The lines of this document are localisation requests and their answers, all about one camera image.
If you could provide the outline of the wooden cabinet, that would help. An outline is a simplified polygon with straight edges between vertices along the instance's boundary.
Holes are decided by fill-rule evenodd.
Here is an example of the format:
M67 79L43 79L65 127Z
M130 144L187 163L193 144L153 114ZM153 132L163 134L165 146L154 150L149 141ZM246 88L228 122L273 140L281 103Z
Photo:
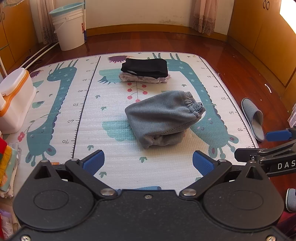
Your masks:
M269 82L281 101L295 105L295 32L280 15L282 1L235 1L228 43Z

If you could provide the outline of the black folded garment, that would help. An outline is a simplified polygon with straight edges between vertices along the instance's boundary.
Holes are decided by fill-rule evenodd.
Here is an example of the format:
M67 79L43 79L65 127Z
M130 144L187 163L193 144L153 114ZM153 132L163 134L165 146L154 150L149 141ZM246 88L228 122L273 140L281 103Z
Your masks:
M168 77L168 66L164 59L132 59L122 63L121 71L134 76L152 77L154 79Z

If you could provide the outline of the pale pink folded garment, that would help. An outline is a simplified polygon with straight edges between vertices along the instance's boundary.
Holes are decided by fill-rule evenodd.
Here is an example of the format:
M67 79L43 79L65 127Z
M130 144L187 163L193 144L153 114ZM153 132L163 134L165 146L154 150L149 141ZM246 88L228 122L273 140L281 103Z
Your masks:
M148 76L137 76L121 72L118 77L121 82L167 83L171 76L168 75L167 77L160 77L156 79Z

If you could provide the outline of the white plastic bucket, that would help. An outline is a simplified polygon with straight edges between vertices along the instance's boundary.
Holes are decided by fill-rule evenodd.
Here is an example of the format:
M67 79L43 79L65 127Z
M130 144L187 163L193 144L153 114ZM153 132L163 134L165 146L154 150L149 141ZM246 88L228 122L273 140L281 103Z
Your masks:
M82 9L52 16L54 33L62 51L78 48L85 43L83 17Z

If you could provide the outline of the teal basin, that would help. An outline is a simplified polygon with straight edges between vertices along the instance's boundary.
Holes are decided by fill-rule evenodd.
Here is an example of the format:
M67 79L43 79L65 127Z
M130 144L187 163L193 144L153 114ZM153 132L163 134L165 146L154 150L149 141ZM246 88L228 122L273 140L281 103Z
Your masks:
M75 11L75 10L78 10L78 9L83 9L83 7L84 7L84 3L68 4L68 5L61 6L59 8L56 8L56 9L50 11L49 15L51 17L55 17L55 16L59 16L59 15L62 15L62 14L69 13L71 11Z

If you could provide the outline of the white orange storage box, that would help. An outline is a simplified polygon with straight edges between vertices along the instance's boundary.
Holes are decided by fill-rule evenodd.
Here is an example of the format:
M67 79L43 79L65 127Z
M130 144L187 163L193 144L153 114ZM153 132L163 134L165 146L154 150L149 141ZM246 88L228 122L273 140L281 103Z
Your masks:
M0 129L3 135L16 133L20 130L36 96L29 72L18 68L3 79L1 88Z

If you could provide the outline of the giraffe print play mat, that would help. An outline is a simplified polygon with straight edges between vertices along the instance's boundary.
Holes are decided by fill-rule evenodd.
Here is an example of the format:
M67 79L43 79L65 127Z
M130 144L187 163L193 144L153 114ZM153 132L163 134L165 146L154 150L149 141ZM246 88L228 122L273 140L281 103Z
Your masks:
M95 55L38 68L30 79L36 96L23 125L4 134L21 152L9 174L12 196L39 162L97 150L84 167L106 185L179 192L207 172L195 151L241 165L235 151L258 146L218 73L195 54Z

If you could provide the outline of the grey slipper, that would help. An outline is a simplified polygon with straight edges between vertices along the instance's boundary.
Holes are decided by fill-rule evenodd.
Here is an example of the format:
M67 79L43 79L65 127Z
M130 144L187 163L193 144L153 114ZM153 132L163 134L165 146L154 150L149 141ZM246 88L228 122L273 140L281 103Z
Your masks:
M241 108L252 130L253 135L259 142L263 142L265 140L265 134L262 128L262 125L263 125L262 111L259 110L257 106L248 98L244 98L241 101Z

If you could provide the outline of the stack of folded clothes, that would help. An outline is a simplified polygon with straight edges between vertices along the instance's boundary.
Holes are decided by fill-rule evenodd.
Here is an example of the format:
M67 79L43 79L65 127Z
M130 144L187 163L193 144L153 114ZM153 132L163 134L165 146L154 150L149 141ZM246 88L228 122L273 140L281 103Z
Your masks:
M13 198L14 182L22 150L18 143L7 143L1 138L1 198Z

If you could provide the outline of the pink curtain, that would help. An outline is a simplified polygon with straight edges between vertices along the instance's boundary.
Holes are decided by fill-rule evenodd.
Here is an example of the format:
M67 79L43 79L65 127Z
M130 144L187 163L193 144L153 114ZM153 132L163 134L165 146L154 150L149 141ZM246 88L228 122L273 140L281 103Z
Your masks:
M200 34L211 35L215 29L217 0L193 1L190 27Z

